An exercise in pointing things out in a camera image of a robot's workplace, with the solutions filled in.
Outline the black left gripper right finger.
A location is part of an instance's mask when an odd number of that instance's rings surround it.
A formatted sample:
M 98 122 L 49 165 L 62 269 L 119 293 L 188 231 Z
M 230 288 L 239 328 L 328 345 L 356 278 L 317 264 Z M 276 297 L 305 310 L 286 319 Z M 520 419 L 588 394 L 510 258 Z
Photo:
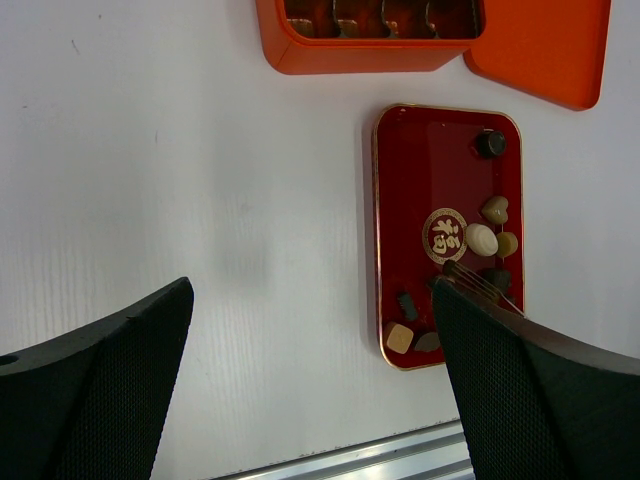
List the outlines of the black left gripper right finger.
M 452 281 L 432 307 L 478 479 L 636 479 L 639 361 Z

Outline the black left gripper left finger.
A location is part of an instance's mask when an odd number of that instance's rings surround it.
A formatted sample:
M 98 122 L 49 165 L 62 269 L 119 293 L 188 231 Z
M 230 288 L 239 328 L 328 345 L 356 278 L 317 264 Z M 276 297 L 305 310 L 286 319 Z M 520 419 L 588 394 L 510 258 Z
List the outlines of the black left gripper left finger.
M 191 323 L 179 278 L 1 358 L 4 479 L 148 479 Z

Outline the metal tongs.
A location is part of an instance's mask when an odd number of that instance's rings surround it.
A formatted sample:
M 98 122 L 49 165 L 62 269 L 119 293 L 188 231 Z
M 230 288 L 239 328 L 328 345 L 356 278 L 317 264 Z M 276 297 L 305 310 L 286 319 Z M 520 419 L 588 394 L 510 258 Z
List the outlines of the metal tongs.
M 460 262 L 447 260 L 443 265 L 443 274 L 461 287 L 491 301 L 501 308 L 519 314 L 522 317 L 525 316 L 524 311 L 516 305 L 514 297 L 508 293 L 502 294 L 494 286 L 486 282 L 480 276 L 480 273 L 471 270 Z

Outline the dark leaf chocolate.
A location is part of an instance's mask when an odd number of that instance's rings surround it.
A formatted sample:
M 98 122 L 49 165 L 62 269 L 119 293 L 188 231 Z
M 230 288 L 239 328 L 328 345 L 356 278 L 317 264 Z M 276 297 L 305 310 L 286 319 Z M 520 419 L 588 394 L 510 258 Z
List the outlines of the dark leaf chocolate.
M 413 349 L 416 352 L 429 353 L 438 350 L 441 346 L 436 332 L 428 332 L 421 335 L 415 342 Z

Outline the dark ridged chocolate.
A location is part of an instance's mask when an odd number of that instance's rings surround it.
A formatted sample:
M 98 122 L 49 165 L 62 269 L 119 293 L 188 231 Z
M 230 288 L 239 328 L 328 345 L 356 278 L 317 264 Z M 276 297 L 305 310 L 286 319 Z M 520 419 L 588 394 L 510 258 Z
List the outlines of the dark ridged chocolate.
M 512 275 L 506 269 L 486 268 L 480 271 L 480 276 L 502 294 L 507 294 L 512 285 Z

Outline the tan chocolate front left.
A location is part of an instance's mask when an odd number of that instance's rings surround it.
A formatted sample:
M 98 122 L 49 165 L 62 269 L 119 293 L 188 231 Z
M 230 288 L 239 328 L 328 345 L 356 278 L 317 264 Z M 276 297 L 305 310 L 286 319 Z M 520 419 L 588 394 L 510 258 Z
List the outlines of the tan chocolate front left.
M 414 332 L 405 325 L 389 322 L 383 330 L 384 347 L 397 354 L 406 354 L 414 338 Z

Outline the tan chocolate right edge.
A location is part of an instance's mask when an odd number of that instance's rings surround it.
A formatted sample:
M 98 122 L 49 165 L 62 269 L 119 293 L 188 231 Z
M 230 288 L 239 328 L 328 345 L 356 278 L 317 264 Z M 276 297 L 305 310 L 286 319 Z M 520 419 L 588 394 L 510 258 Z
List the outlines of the tan chocolate right edge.
M 517 236 L 513 232 L 502 231 L 496 235 L 498 249 L 496 256 L 505 259 L 513 255 L 519 247 Z

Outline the dark cup chocolate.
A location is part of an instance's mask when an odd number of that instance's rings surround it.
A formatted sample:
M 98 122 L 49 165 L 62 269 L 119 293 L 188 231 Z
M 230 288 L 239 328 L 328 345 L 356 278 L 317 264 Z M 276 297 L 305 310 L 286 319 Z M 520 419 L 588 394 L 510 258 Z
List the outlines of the dark cup chocolate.
M 416 309 L 414 301 L 408 292 L 401 292 L 397 296 L 397 301 L 403 312 L 404 318 L 407 321 L 413 322 L 419 318 L 419 312 Z

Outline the white oval chocolate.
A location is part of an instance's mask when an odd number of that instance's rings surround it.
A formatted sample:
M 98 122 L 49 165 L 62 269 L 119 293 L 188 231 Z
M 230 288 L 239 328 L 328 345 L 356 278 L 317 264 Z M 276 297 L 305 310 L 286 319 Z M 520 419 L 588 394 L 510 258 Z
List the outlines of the white oval chocolate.
M 483 224 L 469 224 L 465 230 L 465 239 L 468 247 L 481 257 L 493 256 L 499 249 L 496 234 Z

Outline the tan heart chocolate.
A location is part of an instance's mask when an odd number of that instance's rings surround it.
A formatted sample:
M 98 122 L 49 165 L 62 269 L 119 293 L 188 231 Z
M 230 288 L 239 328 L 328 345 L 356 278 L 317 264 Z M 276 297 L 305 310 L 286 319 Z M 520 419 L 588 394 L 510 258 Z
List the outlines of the tan heart chocolate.
M 509 219 L 508 206 L 506 197 L 494 196 L 482 207 L 481 214 L 492 225 L 504 225 Z

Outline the dark round chocolate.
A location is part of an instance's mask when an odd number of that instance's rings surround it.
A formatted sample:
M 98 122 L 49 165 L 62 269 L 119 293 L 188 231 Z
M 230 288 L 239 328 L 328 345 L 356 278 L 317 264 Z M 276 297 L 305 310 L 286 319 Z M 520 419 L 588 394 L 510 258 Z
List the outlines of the dark round chocolate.
M 482 158 L 498 158 L 507 149 L 507 139 L 500 130 L 484 130 L 476 137 L 475 148 Z

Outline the orange chocolate box with tray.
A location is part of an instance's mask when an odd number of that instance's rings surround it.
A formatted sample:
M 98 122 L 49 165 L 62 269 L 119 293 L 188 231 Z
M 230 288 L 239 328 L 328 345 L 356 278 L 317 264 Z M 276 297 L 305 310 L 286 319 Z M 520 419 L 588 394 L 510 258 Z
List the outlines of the orange chocolate box with tray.
M 483 1 L 258 1 L 264 56 L 288 75 L 430 72 L 468 51 Z

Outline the red rectangular tray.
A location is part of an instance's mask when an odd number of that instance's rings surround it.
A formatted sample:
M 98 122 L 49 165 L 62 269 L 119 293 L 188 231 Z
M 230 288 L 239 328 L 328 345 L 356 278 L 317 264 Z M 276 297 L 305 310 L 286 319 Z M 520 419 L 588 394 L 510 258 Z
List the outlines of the red rectangular tray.
M 500 130 L 507 139 L 505 153 L 482 158 L 475 139 L 484 130 Z M 436 332 L 430 280 L 455 260 L 480 273 L 502 268 L 512 275 L 508 294 L 524 305 L 522 248 L 511 256 L 481 257 L 467 245 L 465 230 L 479 223 L 493 232 L 513 232 L 524 239 L 522 141 L 516 123 L 507 115 L 398 104 L 384 110 L 372 131 L 372 186 L 374 219 L 375 322 L 385 361 L 401 371 L 441 365 L 442 349 L 416 352 L 416 340 Z M 494 196 L 509 200 L 509 219 L 492 225 L 481 214 Z M 404 318 L 397 296 L 408 292 L 419 312 Z M 383 330 L 389 322 L 414 332 L 406 354 L 387 350 Z

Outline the orange box lid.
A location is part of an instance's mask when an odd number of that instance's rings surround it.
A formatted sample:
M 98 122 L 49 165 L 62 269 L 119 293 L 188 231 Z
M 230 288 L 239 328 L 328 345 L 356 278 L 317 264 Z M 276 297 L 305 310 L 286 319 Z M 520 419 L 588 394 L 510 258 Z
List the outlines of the orange box lid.
M 600 98 L 611 3 L 486 1 L 484 30 L 465 52 L 488 80 L 576 111 Z

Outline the aluminium front rail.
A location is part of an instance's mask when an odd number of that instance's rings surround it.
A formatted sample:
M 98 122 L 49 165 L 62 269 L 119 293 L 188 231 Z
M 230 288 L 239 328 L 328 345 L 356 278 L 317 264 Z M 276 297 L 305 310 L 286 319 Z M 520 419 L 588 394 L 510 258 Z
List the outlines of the aluminium front rail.
M 309 455 L 231 479 L 473 479 L 459 421 Z

